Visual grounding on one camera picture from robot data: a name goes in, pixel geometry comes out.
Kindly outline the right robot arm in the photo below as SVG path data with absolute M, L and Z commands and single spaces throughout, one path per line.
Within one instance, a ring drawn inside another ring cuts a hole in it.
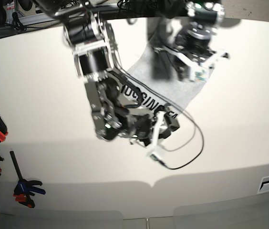
M 36 5 L 63 25 L 76 73 L 85 79 L 98 138 L 112 141 L 122 137 L 156 147 L 160 139 L 180 127 L 169 114 L 169 104 L 156 108 L 153 114 L 132 113 L 143 104 L 143 93 L 117 69 L 107 23 L 90 1 L 80 0 L 68 8 L 63 8 L 63 0 L 38 0 Z

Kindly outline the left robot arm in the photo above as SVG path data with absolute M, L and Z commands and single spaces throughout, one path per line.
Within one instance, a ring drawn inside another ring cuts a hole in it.
M 173 44 L 159 35 L 160 45 L 154 47 L 155 52 L 166 52 L 173 56 L 173 67 L 180 79 L 190 82 L 207 81 L 217 62 L 229 58 L 224 50 L 212 50 L 209 47 L 212 36 L 217 34 L 225 10 L 220 0 L 160 0 L 158 7 L 167 19 L 182 14 L 188 17 L 175 36 Z

